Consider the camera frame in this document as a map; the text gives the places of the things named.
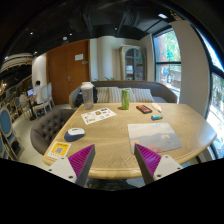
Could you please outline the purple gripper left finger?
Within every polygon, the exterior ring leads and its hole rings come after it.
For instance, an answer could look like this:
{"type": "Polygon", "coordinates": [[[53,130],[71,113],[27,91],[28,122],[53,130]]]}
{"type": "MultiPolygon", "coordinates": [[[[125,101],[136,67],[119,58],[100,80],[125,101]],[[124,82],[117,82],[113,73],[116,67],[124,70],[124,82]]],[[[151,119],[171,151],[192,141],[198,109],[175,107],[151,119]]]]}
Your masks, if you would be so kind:
{"type": "Polygon", "coordinates": [[[69,157],[57,159],[47,171],[83,187],[94,157],[95,145],[92,144],[69,157]]]}

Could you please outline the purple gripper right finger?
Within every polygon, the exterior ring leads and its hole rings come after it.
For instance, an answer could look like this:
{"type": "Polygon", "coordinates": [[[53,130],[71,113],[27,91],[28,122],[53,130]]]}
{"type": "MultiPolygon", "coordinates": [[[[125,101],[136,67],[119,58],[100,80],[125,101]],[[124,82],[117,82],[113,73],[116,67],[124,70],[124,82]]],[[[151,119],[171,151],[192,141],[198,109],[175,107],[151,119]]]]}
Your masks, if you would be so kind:
{"type": "Polygon", "coordinates": [[[182,166],[169,155],[159,155],[152,150],[136,144],[134,155],[140,167],[145,184],[160,180],[182,169],[182,166]]]}

